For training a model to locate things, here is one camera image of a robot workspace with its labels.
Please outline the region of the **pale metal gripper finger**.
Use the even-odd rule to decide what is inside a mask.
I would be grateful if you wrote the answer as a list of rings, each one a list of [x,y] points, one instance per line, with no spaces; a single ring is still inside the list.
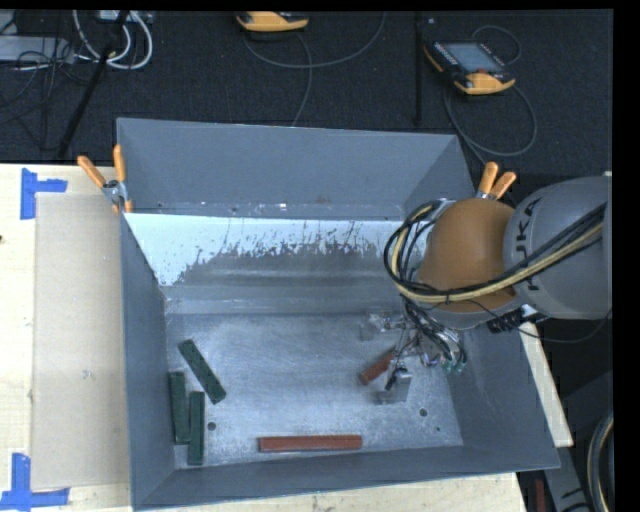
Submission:
[[[380,404],[405,402],[408,398],[413,374],[404,366],[397,367],[391,374],[382,391],[376,393]]]
[[[372,341],[376,336],[398,328],[400,321],[385,313],[368,313],[361,318],[359,338],[362,342]]]

